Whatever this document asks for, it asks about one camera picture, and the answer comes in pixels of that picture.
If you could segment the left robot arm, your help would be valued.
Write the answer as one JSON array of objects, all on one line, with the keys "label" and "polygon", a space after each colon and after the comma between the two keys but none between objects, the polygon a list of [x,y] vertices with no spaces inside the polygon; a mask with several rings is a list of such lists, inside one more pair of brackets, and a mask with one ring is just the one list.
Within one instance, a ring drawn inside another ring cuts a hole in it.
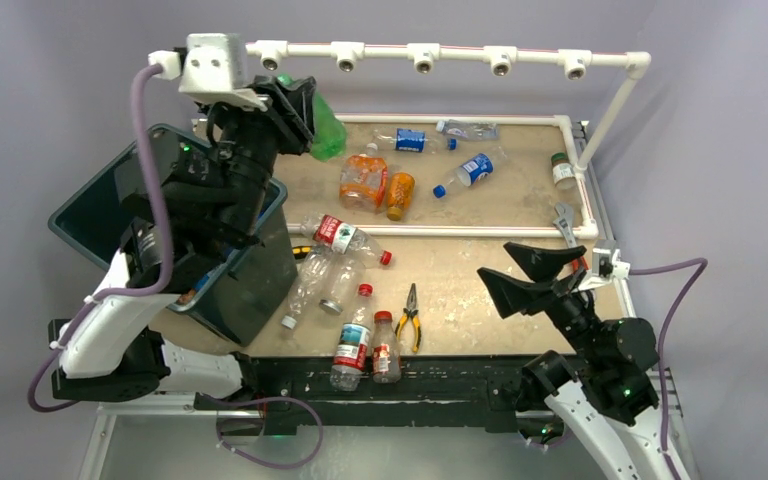
[{"label": "left robot arm", "polygon": [[201,101],[209,126],[221,132],[204,142],[144,124],[146,82],[139,77],[132,89],[134,146],[96,177],[117,198],[117,247],[75,317],[50,323],[44,371],[63,408],[193,392],[244,409],[258,395],[244,355],[193,351],[150,325],[178,307],[246,344],[287,296],[297,266],[274,165],[282,154],[310,150],[317,82],[258,76],[253,108]]}]

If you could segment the green plastic bottle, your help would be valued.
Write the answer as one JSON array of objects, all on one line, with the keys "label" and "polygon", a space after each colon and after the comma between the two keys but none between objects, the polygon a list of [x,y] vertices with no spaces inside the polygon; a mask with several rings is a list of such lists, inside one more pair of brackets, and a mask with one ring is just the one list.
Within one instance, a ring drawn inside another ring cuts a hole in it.
[{"label": "green plastic bottle", "polygon": [[308,117],[312,117],[314,123],[314,138],[309,154],[321,162],[342,156],[348,137],[346,127],[336,118],[319,90],[314,92]]}]

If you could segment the red label bottle red cap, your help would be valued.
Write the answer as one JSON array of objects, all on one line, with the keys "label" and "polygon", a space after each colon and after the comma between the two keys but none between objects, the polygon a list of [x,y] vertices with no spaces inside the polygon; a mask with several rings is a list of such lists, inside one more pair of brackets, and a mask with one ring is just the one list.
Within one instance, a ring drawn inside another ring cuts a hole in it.
[{"label": "red label bottle red cap", "polygon": [[300,231],[315,243],[362,261],[368,268],[387,267],[393,260],[393,254],[365,230],[333,215],[306,215],[300,222]]}]

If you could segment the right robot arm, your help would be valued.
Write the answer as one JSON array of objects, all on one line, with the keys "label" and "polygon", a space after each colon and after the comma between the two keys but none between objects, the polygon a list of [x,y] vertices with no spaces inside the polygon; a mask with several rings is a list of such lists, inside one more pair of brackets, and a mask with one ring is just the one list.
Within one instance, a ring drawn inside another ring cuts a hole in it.
[{"label": "right robot arm", "polygon": [[498,314],[546,314],[584,363],[574,368],[561,354],[545,352],[523,367],[509,403],[519,411],[549,408],[609,479],[689,478],[670,452],[667,403],[649,376],[660,360],[652,325],[638,317],[602,320],[595,310],[594,291],[626,279],[631,270],[616,243],[598,241],[591,263],[566,277],[561,271],[581,259],[585,247],[508,242],[504,249],[525,279],[487,267],[477,271]]}]

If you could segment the red label water bottle front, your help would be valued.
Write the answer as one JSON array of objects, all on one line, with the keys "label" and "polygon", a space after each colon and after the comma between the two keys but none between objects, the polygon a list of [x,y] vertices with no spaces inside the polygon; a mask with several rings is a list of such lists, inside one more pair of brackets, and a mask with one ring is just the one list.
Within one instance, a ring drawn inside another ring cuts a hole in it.
[{"label": "red label water bottle front", "polygon": [[336,390],[355,391],[364,374],[372,337],[372,295],[372,285],[359,285],[351,317],[341,328],[330,372],[330,384]]}]

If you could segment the small red cap bottle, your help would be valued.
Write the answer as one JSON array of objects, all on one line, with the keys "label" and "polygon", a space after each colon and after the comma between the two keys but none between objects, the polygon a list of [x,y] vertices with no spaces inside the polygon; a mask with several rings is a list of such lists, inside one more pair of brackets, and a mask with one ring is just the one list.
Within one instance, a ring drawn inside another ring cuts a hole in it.
[{"label": "small red cap bottle", "polygon": [[372,379],[378,384],[396,383],[401,379],[399,341],[389,311],[374,314],[372,335]]}]

